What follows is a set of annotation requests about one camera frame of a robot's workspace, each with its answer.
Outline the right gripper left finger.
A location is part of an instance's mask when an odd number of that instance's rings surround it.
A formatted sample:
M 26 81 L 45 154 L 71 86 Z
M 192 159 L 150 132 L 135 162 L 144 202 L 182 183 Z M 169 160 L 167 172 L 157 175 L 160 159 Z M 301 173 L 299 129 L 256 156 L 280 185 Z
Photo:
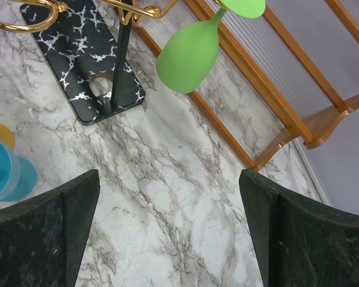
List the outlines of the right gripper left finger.
M 100 190 L 92 169 L 0 209 L 0 286 L 75 286 Z

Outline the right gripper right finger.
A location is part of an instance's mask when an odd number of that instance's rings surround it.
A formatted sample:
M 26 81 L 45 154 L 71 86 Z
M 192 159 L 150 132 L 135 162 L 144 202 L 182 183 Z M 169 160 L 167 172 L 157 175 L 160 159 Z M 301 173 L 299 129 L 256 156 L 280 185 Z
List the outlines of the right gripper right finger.
M 251 169 L 239 188 L 264 286 L 359 286 L 359 215 Z

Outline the blue plastic wine glass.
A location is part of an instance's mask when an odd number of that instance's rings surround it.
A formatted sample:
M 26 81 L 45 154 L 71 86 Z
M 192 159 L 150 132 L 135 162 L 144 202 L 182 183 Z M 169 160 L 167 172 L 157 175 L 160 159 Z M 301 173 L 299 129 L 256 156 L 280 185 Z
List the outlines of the blue plastic wine glass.
M 35 166 L 0 141 L 0 201 L 25 198 L 35 188 L 37 179 Z

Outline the yellow plastic wine glass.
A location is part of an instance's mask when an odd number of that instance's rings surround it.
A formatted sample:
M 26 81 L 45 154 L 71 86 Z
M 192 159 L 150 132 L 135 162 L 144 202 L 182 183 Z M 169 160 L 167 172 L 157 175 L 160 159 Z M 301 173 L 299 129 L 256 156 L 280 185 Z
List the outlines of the yellow plastic wine glass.
M 12 150 L 16 144 L 13 132 L 3 124 L 0 124 L 0 141 Z

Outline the green plastic wine glass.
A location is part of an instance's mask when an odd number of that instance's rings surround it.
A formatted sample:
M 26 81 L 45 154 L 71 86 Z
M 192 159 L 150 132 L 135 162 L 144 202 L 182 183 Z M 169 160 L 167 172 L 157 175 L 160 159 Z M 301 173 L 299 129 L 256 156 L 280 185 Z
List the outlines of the green plastic wine glass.
M 209 20 L 190 23 L 177 30 L 156 60 L 161 82 L 177 93 L 194 91 L 212 70 L 219 49 L 218 25 L 227 11 L 256 19 L 263 15 L 266 2 L 221 1 L 222 7 Z

